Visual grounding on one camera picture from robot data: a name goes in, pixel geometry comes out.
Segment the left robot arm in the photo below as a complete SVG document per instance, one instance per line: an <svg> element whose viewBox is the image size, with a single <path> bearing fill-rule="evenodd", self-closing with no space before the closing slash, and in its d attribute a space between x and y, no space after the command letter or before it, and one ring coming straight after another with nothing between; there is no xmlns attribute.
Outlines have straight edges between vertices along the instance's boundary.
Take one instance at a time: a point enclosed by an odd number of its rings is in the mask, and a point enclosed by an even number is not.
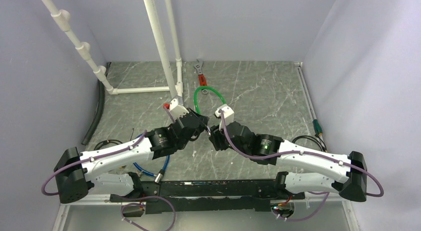
<svg viewBox="0 0 421 231"><path fill-rule="evenodd" d="M110 171L136 161L167 157L185 148L208 129L209 118L190 110L167 127L145 131L139 138L106 149L80 153L67 149L54 167L59 200L78 201L88 194L115 194L130 201L143 193L135 173L115 175Z"/></svg>

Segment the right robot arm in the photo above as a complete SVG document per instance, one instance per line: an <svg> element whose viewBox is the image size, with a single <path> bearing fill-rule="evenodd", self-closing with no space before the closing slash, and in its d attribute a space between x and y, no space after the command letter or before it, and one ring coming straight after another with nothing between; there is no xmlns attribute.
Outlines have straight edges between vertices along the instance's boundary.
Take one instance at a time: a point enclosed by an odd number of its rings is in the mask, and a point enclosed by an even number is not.
<svg viewBox="0 0 421 231"><path fill-rule="evenodd" d="M273 188L280 199L301 192L332 192L354 202L367 199L367 166L360 152L327 154L281 137L255 134L238 122L212 126L209 140L217 151L232 149L261 165L304 169L305 173L286 172L278 178Z"/></svg>

